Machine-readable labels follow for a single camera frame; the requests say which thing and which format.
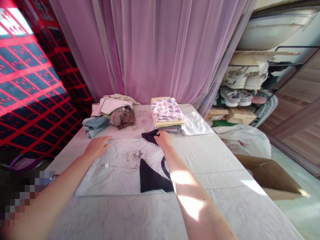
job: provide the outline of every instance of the table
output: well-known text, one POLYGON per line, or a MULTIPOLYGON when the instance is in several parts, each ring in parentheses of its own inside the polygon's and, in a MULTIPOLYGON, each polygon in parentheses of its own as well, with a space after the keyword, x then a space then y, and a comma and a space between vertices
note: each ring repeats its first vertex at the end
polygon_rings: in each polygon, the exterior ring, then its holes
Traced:
MULTIPOLYGON (((195 111, 179 105, 183 113, 195 111)), ((109 126, 96 137, 139 138, 154 129, 150 105, 135 105, 136 124, 109 126)), ((303 239, 215 134, 171 133, 178 154, 204 186, 239 239, 303 239)), ((81 129, 47 168, 60 174, 89 143, 81 129)), ((188 239, 174 193, 72 197, 48 239, 188 239)))

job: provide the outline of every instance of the white sneaker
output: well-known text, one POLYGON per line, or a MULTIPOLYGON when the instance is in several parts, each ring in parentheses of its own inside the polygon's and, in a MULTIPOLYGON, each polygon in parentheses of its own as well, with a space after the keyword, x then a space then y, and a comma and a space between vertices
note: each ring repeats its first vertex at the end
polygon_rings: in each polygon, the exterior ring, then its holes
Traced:
POLYGON ((240 70, 226 72, 223 77, 223 85, 232 89, 243 89, 247 76, 240 70))
POLYGON ((259 90, 261 88, 262 83, 267 79, 267 77, 267 73, 264 73, 262 75, 260 75, 259 72, 248 73, 244 89, 259 90))
POLYGON ((240 102, 239 106, 245 107, 251 105, 251 99, 253 98, 253 95, 251 93, 248 93, 247 90, 240 90, 240 102))
POLYGON ((221 89, 220 90, 221 97, 224 98, 224 103, 228 107, 236 107, 241 100, 240 91, 239 90, 230 90, 230 89, 221 89))

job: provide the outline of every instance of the pink curtain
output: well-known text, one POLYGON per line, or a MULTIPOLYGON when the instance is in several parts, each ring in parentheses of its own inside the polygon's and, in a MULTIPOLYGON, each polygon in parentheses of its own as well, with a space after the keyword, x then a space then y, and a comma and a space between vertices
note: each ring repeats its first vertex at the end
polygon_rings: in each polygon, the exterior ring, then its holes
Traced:
POLYGON ((248 1, 51 2, 96 101, 112 93, 142 104, 171 96, 204 115, 223 77, 221 63, 228 64, 224 53, 237 24, 248 21, 242 13, 253 9, 248 1))

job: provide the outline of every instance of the pixelated area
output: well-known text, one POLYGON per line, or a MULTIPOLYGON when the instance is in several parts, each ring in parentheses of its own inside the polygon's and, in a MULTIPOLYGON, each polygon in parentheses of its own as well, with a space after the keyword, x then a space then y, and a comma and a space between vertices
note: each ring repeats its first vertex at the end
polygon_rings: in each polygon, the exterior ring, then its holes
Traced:
POLYGON ((0 171, 0 226, 14 225, 40 192, 54 171, 0 171))

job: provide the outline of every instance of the lace trim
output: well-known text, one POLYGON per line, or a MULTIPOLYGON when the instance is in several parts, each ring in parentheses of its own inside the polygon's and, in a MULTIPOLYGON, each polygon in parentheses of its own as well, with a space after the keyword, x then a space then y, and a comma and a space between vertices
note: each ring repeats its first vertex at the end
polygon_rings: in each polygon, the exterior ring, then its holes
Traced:
POLYGON ((153 146, 155 146, 155 147, 157 147, 157 148, 161 148, 161 147, 159 147, 157 144, 154 144, 154 143, 152 143, 152 142, 149 142, 149 141, 147 141, 145 138, 142 138, 146 143, 149 143, 150 145, 153 145, 153 146))

